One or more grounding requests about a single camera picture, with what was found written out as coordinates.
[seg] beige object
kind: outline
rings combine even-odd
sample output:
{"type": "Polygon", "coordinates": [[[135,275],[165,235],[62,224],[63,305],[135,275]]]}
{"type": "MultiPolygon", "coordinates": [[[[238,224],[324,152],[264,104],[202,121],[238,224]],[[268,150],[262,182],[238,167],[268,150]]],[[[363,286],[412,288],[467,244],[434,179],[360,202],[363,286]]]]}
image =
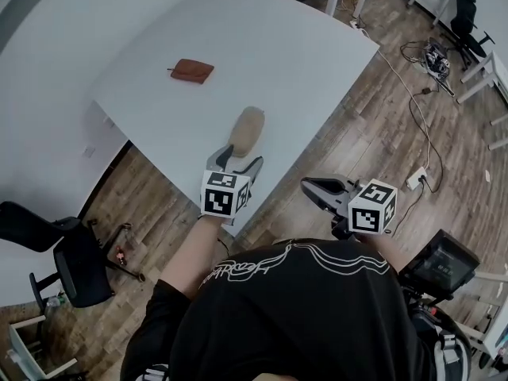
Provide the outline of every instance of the beige object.
{"type": "Polygon", "coordinates": [[[231,130],[228,144],[233,145],[233,156],[244,157],[260,138],[264,126],[264,112],[257,107],[245,107],[231,130]]]}

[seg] person's right arm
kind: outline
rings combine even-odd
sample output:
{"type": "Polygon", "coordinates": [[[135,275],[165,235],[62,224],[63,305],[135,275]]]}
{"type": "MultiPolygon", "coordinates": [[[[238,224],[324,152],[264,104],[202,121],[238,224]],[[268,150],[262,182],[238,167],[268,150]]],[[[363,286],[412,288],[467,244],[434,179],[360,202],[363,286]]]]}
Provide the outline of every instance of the person's right arm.
{"type": "Polygon", "coordinates": [[[386,234],[374,235],[355,233],[355,237],[362,243],[374,247],[383,258],[399,273],[410,261],[400,252],[394,239],[386,234]]]}

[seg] person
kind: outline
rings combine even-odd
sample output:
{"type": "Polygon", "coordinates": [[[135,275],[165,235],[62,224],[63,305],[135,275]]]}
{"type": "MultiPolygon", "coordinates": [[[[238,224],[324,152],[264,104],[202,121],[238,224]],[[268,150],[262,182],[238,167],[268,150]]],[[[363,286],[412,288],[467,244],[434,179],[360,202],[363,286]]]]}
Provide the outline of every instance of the person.
{"type": "Polygon", "coordinates": [[[435,379],[390,237],[282,241],[210,270],[222,222],[200,218],[163,270],[122,381],[435,379]]]}

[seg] wooden floor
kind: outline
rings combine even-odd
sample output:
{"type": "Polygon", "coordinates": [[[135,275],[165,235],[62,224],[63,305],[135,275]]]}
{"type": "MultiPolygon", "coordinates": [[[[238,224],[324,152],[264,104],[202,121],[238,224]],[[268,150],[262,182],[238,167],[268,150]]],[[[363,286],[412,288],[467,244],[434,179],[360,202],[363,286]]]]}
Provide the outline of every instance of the wooden floor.
{"type": "MultiPolygon", "coordinates": [[[[324,11],[326,0],[307,0],[306,4],[324,11]]],[[[406,0],[367,0],[362,19],[372,40],[380,44],[380,51],[414,93],[424,87],[434,89],[429,76],[401,57],[399,46],[429,36],[441,40],[440,30],[431,31],[431,19],[417,7],[407,10],[405,4],[406,0]]],[[[336,15],[346,23],[351,19],[345,10],[336,11],[336,15]]],[[[326,58],[321,60],[322,66],[332,66],[326,58]]],[[[449,82],[461,94],[466,86],[460,83],[460,58],[451,53],[451,61],[449,82]]],[[[490,119],[506,112],[506,107],[490,88],[462,106],[444,92],[419,96],[418,100],[432,141],[443,157],[444,178],[437,194],[425,190],[401,225],[396,236],[399,247],[410,259],[438,229],[445,229],[481,258],[484,271],[504,273],[508,251],[508,148],[489,152],[487,145],[508,137],[508,122],[495,128],[488,126],[490,119]],[[490,172],[490,183],[485,179],[486,170],[490,172]]],[[[377,178],[398,187],[395,220],[400,219],[419,195],[419,190],[408,191],[404,182],[426,162],[425,137],[411,119],[408,104],[403,85],[376,55],[240,236],[231,244],[224,234],[231,252],[270,244],[278,237],[330,238],[329,215],[318,210],[298,189],[301,178],[318,172],[341,173],[352,179],[377,178]]],[[[439,174],[438,158],[431,152],[431,185],[435,185],[439,174]]],[[[136,148],[130,149],[87,217],[99,220],[98,233],[103,238],[118,224],[133,224],[131,235],[121,243],[127,251],[129,268],[142,270],[148,280],[141,284],[115,274],[115,298],[85,310],[63,306],[53,311],[48,336],[53,340],[54,354],[61,360],[75,356],[80,367],[90,372],[90,379],[118,379],[126,343],[144,316],[153,283],[197,216],[198,208],[136,148]]],[[[224,255],[224,248],[217,244],[217,258],[224,255]]],[[[472,307],[458,298],[447,309],[454,317],[475,324],[487,307],[472,307]]]]}

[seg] brown pouch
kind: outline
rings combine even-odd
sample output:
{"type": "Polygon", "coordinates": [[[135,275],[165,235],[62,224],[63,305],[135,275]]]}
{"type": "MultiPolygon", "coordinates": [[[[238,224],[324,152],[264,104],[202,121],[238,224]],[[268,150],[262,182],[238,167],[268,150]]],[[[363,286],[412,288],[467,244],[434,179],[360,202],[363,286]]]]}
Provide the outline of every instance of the brown pouch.
{"type": "Polygon", "coordinates": [[[173,71],[172,78],[203,84],[213,69],[214,66],[197,60],[179,60],[173,69],[168,70],[173,71]]]}

